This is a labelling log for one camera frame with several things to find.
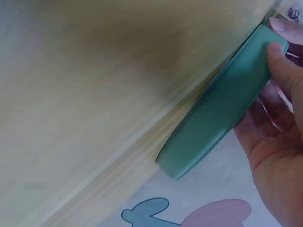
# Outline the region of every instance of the blue cartoon figure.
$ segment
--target blue cartoon figure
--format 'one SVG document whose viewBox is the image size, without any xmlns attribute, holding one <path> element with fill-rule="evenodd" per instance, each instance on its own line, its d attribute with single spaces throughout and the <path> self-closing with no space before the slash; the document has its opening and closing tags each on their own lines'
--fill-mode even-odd
<svg viewBox="0 0 303 227">
<path fill-rule="evenodd" d="M 243 200 L 221 200 L 207 204 L 192 212 L 181 224 L 154 217 L 169 206 L 165 198 L 152 198 L 122 211 L 122 219 L 132 227 L 243 227 L 251 212 Z"/>
</svg>

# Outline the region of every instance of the wood grain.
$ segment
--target wood grain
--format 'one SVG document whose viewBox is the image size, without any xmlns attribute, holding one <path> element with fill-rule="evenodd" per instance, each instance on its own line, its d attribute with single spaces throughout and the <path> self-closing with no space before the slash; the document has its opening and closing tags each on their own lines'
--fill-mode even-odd
<svg viewBox="0 0 303 227">
<path fill-rule="evenodd" d="M 0 225 L 94 227 L 273 0 L 3 0 Z"/>
</svg>

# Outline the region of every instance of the white surface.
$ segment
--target white surface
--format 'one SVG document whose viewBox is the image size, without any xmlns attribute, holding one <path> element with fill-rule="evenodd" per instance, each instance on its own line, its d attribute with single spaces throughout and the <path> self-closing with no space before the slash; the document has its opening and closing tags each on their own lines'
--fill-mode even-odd
<svg viewBox="0 0 303 227">
<path fill-rule="evenodd" d="M 131 224 L 122 220 L 122 210 L 132 209 L 139 202 L 153 197 L 164 197 L 170 202 L 169 207 L 156 217 L 178 224 L 191 212 L 211 202 L 242 199 L 251 205 L 251 214 L 243 221 L 245 227 L 280 226 L 258 195 L 246 155 L 233 131 L 179 181 L 169 179 L 161 171 L 157 172 L 100 227 L 131 227 Z"/>
</svg>

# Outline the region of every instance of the green tape roll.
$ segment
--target green tape roll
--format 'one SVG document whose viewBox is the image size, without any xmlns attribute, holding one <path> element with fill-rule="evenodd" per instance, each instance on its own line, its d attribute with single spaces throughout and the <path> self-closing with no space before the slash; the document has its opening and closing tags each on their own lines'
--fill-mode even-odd
<svg viewBox="0 0 303 227">
<path fill-rule="evenodd" d="M 288 42 L 259 25 L 163 146 L 156 162 L 179 179 L 205 157 L 235 126 L 270 78 L 266 49 Z"/>
</svg>

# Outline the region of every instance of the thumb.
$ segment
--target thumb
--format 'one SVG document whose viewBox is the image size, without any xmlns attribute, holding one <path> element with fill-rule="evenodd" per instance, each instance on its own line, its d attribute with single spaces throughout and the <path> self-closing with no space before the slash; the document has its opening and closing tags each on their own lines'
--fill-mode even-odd
<svg viewBox="0 0 303 227">
<path fill-rule="evenodd" d="M 267 49 L 269 71 L 276 84 L 293 96 L 303 89 L 303 69 L 288 60 L 278 43 L 270 43 Z"/>
</svg>

